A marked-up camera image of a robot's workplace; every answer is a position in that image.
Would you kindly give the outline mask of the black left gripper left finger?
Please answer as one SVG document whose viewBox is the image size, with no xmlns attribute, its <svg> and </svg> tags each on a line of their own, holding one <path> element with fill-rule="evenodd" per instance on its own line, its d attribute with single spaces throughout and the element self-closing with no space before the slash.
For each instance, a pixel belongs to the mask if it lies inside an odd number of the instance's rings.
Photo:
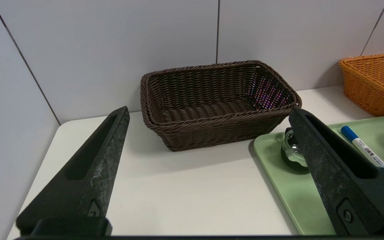
<svg viewBox="0 0 384 240">
<path fill-rule="evenodd" d="M 20 236 L 110 236 L 106 218 L 130 115 L 114 110 L 16 219 Z"/>
</svg>

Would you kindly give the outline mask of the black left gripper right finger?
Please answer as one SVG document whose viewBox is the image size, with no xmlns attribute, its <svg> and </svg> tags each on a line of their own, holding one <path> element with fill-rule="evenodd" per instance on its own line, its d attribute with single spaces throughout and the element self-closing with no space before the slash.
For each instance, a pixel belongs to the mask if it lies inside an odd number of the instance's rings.
<svg viewBox="0 0 384 240">
<path fill-rule="evenodd" d="M 289 122 L 336 234 L 384 235 L 384 168 L 308 111 Z"/>
</svg>

